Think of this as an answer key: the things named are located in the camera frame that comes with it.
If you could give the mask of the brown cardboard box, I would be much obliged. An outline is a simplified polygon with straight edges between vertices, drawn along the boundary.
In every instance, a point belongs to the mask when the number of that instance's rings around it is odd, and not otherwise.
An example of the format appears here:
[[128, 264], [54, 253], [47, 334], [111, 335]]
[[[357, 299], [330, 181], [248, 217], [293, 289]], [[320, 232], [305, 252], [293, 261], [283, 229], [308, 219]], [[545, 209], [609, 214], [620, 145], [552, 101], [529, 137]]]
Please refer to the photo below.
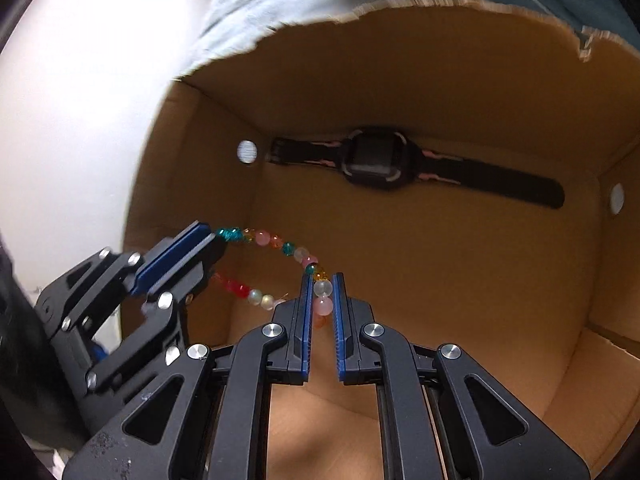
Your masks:
[[[434, 181], [378, 191], [236, 154], [368, 125], [555, 179], [564, 205]], [[639, 429], [639, 53], [612, 32], [482, 0], [392, 0], [207, 55], [160, 106], [125, 245], [196, 220], [307, 248], [381, 323], [460, 344], [593, 477], [618, 474]]]

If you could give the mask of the black pink smartwatch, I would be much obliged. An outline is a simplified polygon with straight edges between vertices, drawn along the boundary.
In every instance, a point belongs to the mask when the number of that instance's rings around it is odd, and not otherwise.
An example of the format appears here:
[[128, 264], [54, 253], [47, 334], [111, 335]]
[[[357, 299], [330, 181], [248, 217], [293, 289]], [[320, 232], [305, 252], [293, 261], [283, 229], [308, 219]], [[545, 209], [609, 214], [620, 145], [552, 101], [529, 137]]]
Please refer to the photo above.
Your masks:
[[565, 192], [557, 180], [480, 160], [421, 148], [404, 132], [363, 127], [342, 140], [271, 140], [272, 164], [334, 169], [353, 184], [394, 190], [418, 181], [435, 181], [559, 209]]

